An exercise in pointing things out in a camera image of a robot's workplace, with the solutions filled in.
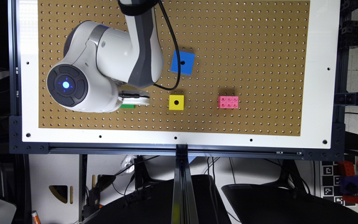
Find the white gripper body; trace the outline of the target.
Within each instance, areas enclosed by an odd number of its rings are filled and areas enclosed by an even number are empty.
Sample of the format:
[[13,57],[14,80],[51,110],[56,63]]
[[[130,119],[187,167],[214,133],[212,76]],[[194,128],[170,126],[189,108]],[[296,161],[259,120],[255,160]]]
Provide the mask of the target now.
[[149,105],[150,93],[141,90],[122,90],[119,93],[123,105]]

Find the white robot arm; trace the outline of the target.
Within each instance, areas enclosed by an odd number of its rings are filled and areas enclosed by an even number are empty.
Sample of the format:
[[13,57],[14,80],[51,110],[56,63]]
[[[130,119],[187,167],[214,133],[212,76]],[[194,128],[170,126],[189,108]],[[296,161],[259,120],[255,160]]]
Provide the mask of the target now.
[[109,113],[122,105],[149,105],[145,88],[163,69],[157,1],[119,1],[127,32],[84,21],[69,33],[63,60],[47,76],[50,96],[68,110]]

